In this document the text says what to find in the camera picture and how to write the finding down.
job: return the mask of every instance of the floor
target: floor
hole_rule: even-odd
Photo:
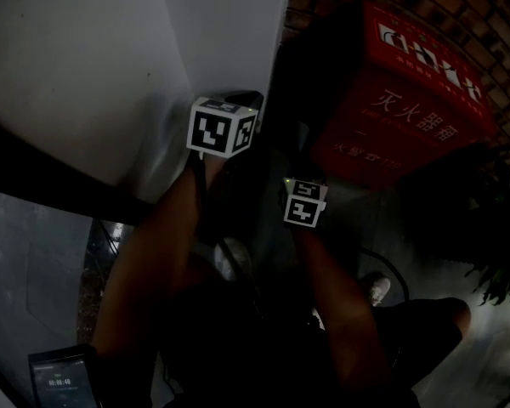
[[[275,153],[266,160],[272,168],[260,202],[254,204],[258,227],[244,242],[258,276],[268,279],[294,266],[296,258],[275,204],[286,164]],[[395,264],[412,298],[465,300],[473,312],[470,334],[414,389],[425,408],[497,406],[510,394],[510,303],[479,306],[481,293],[472,293],[476,275],[464,276],[469,266],[423,257],[408,238],[401,210],[395,188],[367,193],[331,181],[323,219],[326,239],[339,258],[351,261],[359,276],[373,270],[388,273],[378,261],[352,252],[361,245]],[[116,246],[129,232],[118,224],[105,223],[105,227]],[[0,194],[0,370],[28,400],[32,396],[26,356],[85,341],[94,325],[96,309],[88,304],[98,298],[89,296],[100,295],[113,261],[102,233],[91,218]],[[401,300],[400,286],[394,282],[383,305]],[[161,365],[156,371],[154,406],[171,398],[169,389],[161,385],[162,373]]]

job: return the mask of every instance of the gray floor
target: gray floor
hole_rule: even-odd
[[[260,203],[260,228],[247,243],[256,269],[265,274],[296,263],[289,231],[275,204],[286,165],[278,156],[271,161],[275,166]],[[76,342],[79,280],[91,223],[90,218],[0,194],[0,369],[29,400],[26,356]],[[510,394],[510,303],[479,307],[481,293],[472,293],[477,277],[464,277],[468,265],[421,258],[415,244],[405,238],[395,189],[367,193],[333,181],[324,224],[334,252],[343,251],[343,258],[351,258],[346,250],[356,244],[391,260],[405,277],[412,298],[453,296],[471,306],[473,324],[467,339],[416,386],[421,406],[485,408]],[[387,272],[370,258],[356,263],[359,276]],[[384,305],[401,300],[395,282]],[[158,400],[169,398],[165,388],[160,391]]]

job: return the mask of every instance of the leg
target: leg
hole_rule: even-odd
[[[470,326],[468,306],[453,297],[376,308],[374,315],[394,378],[408,387],[440,364]]]

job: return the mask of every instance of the person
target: person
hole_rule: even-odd
[[[208,187],[224,160],[206,156]],[[468,331],[454,298],[373,308],[311,229],[291,227],[325,328],[261,314],[242,284],[191,254],[201,218],[188,165],[119,253],[92,345],[109,406],[150,406],[157,351],[181,406],[418,406],[411,386]]]

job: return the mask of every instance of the shoe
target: shoe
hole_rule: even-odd
[[[244,244],[234,237],[225,237],[224,242],[232,253],[232,257],[240,266],[241,271],[247,277],[252,277],[252,260],[249,251]],[[216,269],[227,281],[237,281],[238,276],[232,263],[224,255],[220,245],[215,247],[213,251],[213,262]]]
[[[359,281],[365,293],[366,300],[372,307],[376,307],[388,294],[391,280],[380,272],[372,272]]]

